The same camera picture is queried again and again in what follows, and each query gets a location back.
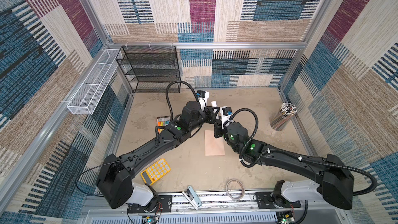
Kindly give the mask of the pink envelope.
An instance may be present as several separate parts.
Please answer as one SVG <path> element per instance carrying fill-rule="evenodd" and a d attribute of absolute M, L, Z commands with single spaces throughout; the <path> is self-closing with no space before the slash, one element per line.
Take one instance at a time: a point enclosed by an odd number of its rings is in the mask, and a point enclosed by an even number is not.
<path fill-rule="evenodd" d="M 205 155 L 206 156 L 224 156 L 224 140 L 223 138 L 215 138 L 210 130 L 205 130 Z"/>

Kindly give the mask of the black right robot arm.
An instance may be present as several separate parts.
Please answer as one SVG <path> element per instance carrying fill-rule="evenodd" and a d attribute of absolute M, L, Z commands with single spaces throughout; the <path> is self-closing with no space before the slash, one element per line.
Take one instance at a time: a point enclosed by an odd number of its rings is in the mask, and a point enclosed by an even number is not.
<path fill-rule="evenodd" d="M 273 198 L 279 201 L 324 200 L 340 209 L 352 209 L 354 196 L 365 195 L 376 189 L 377 179 L 369 172 L 344 165 L 341 159 L 329 154 L 327 157 L 312 157 L 279 149 L 254 139 L 259 120 L 255 118 L 255 128 L 248 134 L 246 128 L 234 121 L 240 112 L 255 112 L 242 108 L 235 113 L 230 108 L 207 107 L 205 113 L 208 123 L 213 123 L 215 137 L 223 137 L 234 152 L 238 153 L 240 163 L 246 168 L 256 165 L 284 169 L 310 180 L 304 183 L 279 181 L 275 186 Z"/>

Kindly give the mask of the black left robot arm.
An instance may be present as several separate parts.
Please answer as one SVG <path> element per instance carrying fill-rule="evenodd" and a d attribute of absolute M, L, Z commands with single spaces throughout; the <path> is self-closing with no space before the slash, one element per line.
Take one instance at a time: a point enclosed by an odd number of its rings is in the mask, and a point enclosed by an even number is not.
<path fill-rule="evenodd" d="M 209 92 L 204 90 L 194 91 L 192 86 L 184 81 L 175 81 L 166 87 L 166 102 L 169 106 L 171 117 L 173 110 L 169 98 L 169 89 L 174 84 L 184 84 L 194 93 L 195 100 L 186 103 L 182 113 L 176 119 L 162 127 L 155 127 L 155 138 L 142 145 L 141 147 L 125 153 L 119 157 L 110 154 L 105 158 L 100 166 L 88 169 L 82 174 L 88 173 L 97 168 L 100 169 L 95 185 L 99 189 L 102 197 L 105 198 L 112 209 L 116 209 L 126 204 L 132 199 L 134 186 L 132 179 L 145 168 L 155 158 L 161 156 L 169 150 L 180 146 L 183 142 L 193 137 L 194 130 L 199 130 L 201 126 L 210 120 L 207 113 Z"/>

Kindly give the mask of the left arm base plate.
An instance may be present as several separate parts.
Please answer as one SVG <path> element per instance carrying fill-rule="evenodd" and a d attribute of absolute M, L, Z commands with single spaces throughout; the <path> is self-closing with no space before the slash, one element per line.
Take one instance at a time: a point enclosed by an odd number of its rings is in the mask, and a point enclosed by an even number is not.
<path fill-rule="evenodd" d="M 155 196 L 146 206 L 139 204 L 129 204 L 127 208 L 128 214 L 152 214 L 155 212 L 169 213 L 171 212 L 173 203 L 172 195 Z"/>

